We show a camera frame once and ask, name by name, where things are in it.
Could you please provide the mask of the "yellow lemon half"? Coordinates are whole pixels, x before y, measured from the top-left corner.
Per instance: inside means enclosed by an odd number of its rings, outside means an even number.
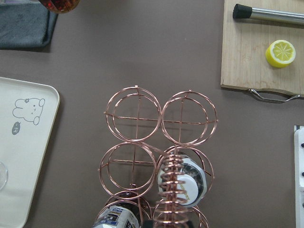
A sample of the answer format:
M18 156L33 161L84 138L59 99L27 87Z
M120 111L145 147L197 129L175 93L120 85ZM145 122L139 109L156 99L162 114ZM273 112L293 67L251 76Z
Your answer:
M276 40L266 49L267 62L276 68L289 66L296 57L296 50L289 41Z

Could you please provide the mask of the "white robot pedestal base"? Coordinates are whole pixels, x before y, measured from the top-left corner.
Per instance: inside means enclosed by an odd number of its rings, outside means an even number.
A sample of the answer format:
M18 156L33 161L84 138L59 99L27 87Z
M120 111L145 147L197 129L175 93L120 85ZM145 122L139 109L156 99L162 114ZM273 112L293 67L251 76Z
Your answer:
M296 228L304 228L304 127L294 126L294 183Z

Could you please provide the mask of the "cream rabbit tray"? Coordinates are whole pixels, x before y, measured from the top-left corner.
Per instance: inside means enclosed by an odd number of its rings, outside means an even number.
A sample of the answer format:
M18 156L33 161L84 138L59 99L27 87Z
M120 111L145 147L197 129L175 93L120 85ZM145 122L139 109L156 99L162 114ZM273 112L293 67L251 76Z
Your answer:
M0 226L25 225L60 103L51 86L0 79L0 161L8 181L0 190Z

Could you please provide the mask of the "grey folded cloth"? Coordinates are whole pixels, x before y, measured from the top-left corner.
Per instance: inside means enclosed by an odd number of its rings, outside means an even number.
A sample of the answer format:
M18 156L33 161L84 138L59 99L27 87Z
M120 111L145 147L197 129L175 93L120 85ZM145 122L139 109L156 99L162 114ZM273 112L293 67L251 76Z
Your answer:
M0 48L41 48L52 39L57 14L40 3L0 6Z

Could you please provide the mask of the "tea bottle white cap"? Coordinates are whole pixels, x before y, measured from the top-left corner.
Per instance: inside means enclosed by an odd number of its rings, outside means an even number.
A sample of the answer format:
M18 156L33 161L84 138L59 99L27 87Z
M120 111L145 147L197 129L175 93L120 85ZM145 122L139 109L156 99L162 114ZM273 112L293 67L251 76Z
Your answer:
M39 0L39 2L49 11L60 14L72 11L80 0Z
M138 195L132 191L122 191L112 196L104 209L96 216L94 228L140 228L140 208Z
M208 157L198 149L171 146L157 161L157 185L161 204L196 206L209 192L214 171Z

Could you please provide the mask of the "clear wine glass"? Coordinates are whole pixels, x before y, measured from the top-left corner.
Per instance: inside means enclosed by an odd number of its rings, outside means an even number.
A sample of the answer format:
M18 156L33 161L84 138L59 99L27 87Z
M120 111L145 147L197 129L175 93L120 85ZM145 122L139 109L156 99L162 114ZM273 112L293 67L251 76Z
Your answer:
M8 181L8 169L4 163L0 162L0 190L2 190Z

